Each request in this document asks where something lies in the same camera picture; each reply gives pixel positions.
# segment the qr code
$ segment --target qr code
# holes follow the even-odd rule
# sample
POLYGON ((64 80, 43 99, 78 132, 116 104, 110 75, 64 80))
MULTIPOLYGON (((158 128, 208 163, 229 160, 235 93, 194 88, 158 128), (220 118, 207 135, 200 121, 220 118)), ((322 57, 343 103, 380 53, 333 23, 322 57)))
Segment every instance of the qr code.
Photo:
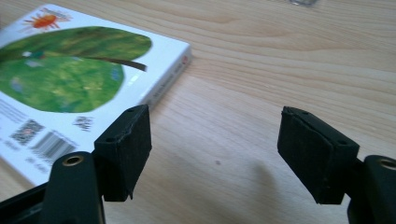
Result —
POLYGON ((11 138, 15 139, 19 144, 25 146, 29 143, 44 127, 32 119, 26 121, 11 138))

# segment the white book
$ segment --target white book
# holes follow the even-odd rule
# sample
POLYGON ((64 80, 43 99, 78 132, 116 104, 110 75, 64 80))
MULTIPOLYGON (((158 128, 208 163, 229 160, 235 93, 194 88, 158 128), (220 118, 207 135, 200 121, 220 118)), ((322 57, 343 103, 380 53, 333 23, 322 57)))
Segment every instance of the white book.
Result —
POLYGON ((0 30, 0 156, 34 185, 127 108, 152 108, 191 60, 174 38, 44 5, 0 30))

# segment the black plastic part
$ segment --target black plastic part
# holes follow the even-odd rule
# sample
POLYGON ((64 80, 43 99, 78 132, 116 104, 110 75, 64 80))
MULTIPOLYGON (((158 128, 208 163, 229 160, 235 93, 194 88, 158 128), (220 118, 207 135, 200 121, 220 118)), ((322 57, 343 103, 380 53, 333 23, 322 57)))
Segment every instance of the black plastic part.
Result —
POLYGON ((0 223, 37 223, 47 184, 29 189, 0 203, 0 223))
POLYGON ((285 106, 277 148, 317 203, 342 202, 345 170, 354 165, 358 144, 311 113, 285 106))
POLYGON ((364 183, 375 223, 396 223, 396 160, 382 156, 364 159, 364 183))
POLYGON ((349 224, 373 224, 373 210, 367 200, 364 184, 365 164, 356 160, 351 169, 346 170, 346 194, 350 197, 347 208, 349 224))
POLYGON ((139 105, 123 112, 94 142, 100 190, 105 201, 133 198, 134 186, 151 151, 149 107, 139 105))
POLYGON ((105 223, 91 153, 70 153, 53 164, 39 223, 105 223))

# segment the metal screw hole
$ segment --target metal screw hole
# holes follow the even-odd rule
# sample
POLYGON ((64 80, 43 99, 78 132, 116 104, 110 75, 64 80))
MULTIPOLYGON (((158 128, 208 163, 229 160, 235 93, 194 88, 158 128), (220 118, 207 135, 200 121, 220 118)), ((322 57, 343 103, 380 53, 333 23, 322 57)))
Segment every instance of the metal screw hole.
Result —
POLYGON ((396 162, 394 162, 394 161, 382 159, 382 160, 379 160, 379 164, 381 164, 381 166, 383 166, 385 168, 396 171, 396 162))
POLYGON ((84 157, 82 157, 82 156, 79 156, 79 155, 71 156, 64 160, 63 165, 64 166, 74 166, 74 165, 81 163, 82 161, 84 161, 84 157))

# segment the wooden table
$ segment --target wooden table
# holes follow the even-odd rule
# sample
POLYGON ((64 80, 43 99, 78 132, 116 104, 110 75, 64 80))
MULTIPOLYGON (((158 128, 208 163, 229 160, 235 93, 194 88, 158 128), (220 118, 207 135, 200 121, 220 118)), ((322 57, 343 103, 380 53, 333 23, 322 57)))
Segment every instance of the wooden table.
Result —
MULTIPOLYGON (((361 160, 396 158, 395 1, 52 3, 192 45, 191 65, 151 113, 134 199, 106 203, 107 223, 347 223, 347 196, 315 204, 278 155, 283 105, 355 140, 361 160)), ((1 26, 42 4, 0 0, 1 26)), ((32 187, 0 169, 1 201, 32 187)))

